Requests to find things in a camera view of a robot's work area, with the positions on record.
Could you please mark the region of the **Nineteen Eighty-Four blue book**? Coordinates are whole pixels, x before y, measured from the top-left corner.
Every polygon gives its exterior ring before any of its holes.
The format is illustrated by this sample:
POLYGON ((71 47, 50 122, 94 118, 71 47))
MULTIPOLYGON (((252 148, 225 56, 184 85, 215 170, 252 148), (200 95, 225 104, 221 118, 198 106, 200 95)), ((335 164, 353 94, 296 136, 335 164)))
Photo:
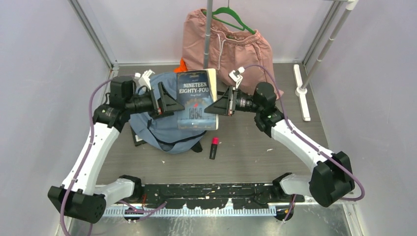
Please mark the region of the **Nineteen Eighty-Four blue book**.
POLYGON ((177 101, 184 106, 178 112, 178 128, 217 130, 218 115, 205 109, 217 101, 216 70, 208 68, 177 73, 177 101))

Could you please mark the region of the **blue student backpack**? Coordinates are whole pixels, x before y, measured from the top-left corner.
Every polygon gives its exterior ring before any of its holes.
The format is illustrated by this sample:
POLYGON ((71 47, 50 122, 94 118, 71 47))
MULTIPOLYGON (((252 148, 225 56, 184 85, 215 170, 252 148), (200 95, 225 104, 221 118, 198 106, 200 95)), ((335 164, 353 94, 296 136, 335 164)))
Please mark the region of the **blue student backpack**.
MULTIPOLYGON (((163 82, 169 94, 177 101, 177 74, 165 72, 151 76, 150 85, 156 89, 156 99, 160 98, 157 90, 159 82, 163 82)), ((200 140, 204 135, 193 136, 193 130, 179 129, 177 114, 178 112, 175 112, 172 116, 156 119, 148 113, 132 114, 129 125, 147 144, 165 153, 179 154, 189 150, 195 153, 202 152, 200 140)))

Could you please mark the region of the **Three Days To See book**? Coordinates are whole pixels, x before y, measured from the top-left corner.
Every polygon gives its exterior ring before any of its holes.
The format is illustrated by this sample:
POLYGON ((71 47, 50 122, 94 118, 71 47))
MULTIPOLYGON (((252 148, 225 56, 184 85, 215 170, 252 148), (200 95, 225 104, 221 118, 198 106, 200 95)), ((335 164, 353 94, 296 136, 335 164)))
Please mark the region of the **Three Days To See book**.
POLYGON ((194 130, 193 131, 193 136, 202 136, 206 134, 206 130, 194 130))

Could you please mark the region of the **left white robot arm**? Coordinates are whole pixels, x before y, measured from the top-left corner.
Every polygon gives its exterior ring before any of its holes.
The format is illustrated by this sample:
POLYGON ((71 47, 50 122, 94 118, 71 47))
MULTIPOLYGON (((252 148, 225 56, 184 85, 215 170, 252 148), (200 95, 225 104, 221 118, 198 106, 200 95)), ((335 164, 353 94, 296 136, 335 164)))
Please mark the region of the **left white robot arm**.
POLYGON ((123 199, 139 202, 144 193, 141 179, 137 177, 122 175, 115 182, 96 188, 107 154, 132 114, 148 113, 160 118, 184 110, 162 83, 157 86, 159 99, 151 88, 137 94, 133 76, 116 76, 98 88, 107 83, 110 85, 108 103, 93 110, 94 95, 89 99, 90 132, 74 167, 61 186, 51 186, 48 192, 62 225, 66 216, 95 224, 112 204, 123 199))

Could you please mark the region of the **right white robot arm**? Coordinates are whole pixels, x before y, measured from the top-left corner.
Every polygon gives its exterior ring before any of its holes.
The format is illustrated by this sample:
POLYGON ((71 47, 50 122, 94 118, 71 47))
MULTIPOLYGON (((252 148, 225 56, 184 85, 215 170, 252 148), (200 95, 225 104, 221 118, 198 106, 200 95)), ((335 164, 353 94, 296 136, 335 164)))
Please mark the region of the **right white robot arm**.
POLYGON ((279 202, 287 201, 292 195, 312 197, 323 207, 345 200, 356 186, 347 154, 324 148, 302 133, 277 108, 276 100, 273 86, 267 82, 258 83, 253 95, 229 87, 205 112, 222 116, 231 116, 236 111, 255 113, 257 128, 283 144, 307 166, 310 176, 289 173, 277 179, 273 195, 279 202))

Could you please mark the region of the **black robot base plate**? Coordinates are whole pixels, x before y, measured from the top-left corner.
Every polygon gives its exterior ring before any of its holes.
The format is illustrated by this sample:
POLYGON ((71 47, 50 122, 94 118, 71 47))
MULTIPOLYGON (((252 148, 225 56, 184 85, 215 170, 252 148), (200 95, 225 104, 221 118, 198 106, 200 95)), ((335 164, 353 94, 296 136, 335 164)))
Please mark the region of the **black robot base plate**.
POLYGON ((279 203, 288 206, 291 200, 292 196, 279 192, 272 183, 212 183, 146 184, 139 194, 122 201, 150 208, 166 203, 167 209, 222 209, 227 202, 233 209, 266 209, 279 203))

